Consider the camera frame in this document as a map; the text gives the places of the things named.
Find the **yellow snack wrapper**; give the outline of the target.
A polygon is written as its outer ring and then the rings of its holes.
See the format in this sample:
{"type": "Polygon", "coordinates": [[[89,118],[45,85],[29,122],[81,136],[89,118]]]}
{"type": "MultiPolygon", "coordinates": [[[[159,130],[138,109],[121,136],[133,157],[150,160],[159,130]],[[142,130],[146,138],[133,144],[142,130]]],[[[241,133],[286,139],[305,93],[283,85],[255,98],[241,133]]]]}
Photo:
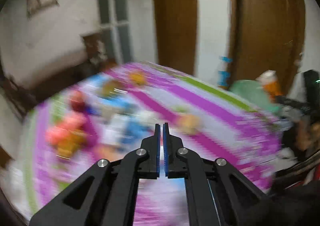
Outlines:
{"type": "Polygon", "coordinates": [[[56,156],[62,159],[71,159],[75,152],[85,143],[84,137],[71,136],[57,144],[56,156]]]}

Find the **golden foil wrapper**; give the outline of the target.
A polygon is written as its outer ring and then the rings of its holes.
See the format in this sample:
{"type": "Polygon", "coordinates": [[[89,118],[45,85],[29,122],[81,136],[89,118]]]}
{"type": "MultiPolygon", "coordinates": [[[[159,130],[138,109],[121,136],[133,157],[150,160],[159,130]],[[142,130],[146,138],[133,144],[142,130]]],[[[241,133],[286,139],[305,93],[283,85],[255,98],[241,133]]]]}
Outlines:
{"type": "Polygon", "coordinates": [[[146,75],[143,71],[132,71],[129,73],[130,81],[136,86],[145,86],[147,84],[146,75]]]}

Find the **blue tape strips on wall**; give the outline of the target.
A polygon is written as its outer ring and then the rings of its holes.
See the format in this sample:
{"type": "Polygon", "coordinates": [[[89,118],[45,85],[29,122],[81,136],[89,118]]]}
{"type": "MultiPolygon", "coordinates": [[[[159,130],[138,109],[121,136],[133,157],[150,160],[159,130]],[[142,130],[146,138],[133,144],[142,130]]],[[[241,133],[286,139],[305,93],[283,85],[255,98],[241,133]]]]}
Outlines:
{"type": "Polygon", "coordinates": [[[228,87],[228,80],[231,77],[231,73],[228,70],[229,65],[232,63],[233,59],[227,56],[219,57],[219,65],[218,65],[218,82],[217,84],[221,88],[228,87]]]}

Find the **green lined trash bin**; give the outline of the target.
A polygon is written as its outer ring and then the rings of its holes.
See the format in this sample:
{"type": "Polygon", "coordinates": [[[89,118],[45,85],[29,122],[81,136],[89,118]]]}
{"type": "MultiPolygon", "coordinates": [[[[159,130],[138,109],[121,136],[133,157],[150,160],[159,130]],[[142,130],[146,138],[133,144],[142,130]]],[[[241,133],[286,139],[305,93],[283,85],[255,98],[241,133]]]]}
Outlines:
{"type": "Polygon", "coordinates": [[[273,114],[278,114],[281,110],[281,106],[273,103],[261,84],[255,80],[238,80],[229,90],[262,110],[273,114]]]}

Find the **dark wooden dining table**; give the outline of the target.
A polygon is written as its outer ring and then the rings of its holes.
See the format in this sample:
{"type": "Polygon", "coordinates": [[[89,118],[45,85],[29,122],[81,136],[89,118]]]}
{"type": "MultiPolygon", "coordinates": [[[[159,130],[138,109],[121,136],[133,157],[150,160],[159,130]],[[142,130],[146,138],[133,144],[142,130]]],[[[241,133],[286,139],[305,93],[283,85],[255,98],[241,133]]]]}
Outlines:
{"type": "Polygon", "coordinates": [[[5,95],[20,104],[35,106],[61,90],[99,72],[84,50],[65,54],[35,70],[29,77],[16,82],[13,76],[1,83],[5,95]]]}

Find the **wooden chair by door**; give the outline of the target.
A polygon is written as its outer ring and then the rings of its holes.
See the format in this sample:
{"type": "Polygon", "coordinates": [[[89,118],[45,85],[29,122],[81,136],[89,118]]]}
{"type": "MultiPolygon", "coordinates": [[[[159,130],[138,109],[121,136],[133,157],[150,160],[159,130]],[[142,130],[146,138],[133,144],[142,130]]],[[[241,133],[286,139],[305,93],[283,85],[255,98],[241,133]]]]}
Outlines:
{"type": "Polygon", "coordinates": [[[85,52],[90,63],[100,66],[107,62],[105,45],[100,32],[92,32],[81,36],[85,52]]]}

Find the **round pastry in plastic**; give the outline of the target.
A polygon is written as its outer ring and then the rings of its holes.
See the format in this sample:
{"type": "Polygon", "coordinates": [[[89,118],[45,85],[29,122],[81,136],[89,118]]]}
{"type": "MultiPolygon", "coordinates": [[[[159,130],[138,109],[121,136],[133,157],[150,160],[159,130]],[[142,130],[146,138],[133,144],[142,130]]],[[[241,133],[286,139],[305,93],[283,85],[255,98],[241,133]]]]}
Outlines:
{"type": "Polygon", "coordinates": [[[100,96],[103,98],[114,97],[124,92],[123,85],[117,80],[105,82],[100,89],[100,96]]]}

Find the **brown wooden door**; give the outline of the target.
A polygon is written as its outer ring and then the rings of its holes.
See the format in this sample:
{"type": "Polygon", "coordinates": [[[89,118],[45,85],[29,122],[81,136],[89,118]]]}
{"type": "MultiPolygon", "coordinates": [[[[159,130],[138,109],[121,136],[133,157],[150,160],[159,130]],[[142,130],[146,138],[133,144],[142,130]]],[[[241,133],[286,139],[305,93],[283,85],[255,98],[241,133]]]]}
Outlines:
{"type": "Polygon", "coordinates": [[[159,64],[193,75],[197,0],[153,1],[159,64]]]}
{"type": "Polygon", "coordinates": [[[304,0],[231,0],[228,83],[276,71],[286,95],[305,39],[304,0]]]}

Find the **red apple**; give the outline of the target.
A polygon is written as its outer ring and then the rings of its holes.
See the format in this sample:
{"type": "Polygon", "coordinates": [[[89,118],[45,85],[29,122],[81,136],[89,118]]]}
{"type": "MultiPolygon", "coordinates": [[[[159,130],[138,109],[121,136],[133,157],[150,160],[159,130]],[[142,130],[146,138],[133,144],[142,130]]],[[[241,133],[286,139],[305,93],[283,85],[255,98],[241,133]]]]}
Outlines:
{"type": "Polygon", "coordinates": [[[86,108],[85,95],[79,90],[71,91],[69,95],[69,104],[72,110],[83,112],[86,108]]]}

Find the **floral purple striped tablecloth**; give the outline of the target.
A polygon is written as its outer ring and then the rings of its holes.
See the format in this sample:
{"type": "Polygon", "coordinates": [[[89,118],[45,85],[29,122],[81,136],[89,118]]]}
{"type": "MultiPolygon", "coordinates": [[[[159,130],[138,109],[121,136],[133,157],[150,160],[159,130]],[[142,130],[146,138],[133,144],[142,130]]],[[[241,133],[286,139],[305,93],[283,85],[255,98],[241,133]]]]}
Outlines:
{"type": "Polygon", "coordinates": [[[279,120],[152,63],[92,76],[26,128],[31,225],[242,225],[267,197],[279,120]]]}

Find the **red snack packet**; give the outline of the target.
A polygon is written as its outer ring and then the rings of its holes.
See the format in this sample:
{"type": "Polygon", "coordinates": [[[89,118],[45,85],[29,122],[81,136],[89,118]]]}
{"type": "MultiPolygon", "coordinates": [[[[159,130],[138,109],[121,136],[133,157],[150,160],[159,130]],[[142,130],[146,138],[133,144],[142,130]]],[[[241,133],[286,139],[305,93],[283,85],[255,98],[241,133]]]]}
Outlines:
{"type": "Polygon", "coordinates": [[[80,112],[69,112],[57,124],[46,130],[46,141],[56,146],[60,141],[67,139],[71,132],[80,130],[86,122],[86,117],[80,112]]]}

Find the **white glass double door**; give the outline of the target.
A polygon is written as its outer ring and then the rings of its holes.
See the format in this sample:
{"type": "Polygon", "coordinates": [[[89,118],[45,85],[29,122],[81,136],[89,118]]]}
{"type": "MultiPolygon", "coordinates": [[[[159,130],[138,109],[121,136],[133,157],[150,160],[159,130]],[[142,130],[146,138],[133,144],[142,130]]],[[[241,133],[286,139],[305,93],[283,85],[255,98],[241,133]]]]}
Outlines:
{"type": "Polygon", "coordinates": [[[118,64],[133,60],[127,0],[98,0],[100,29],[108,59],[118,64]]]}

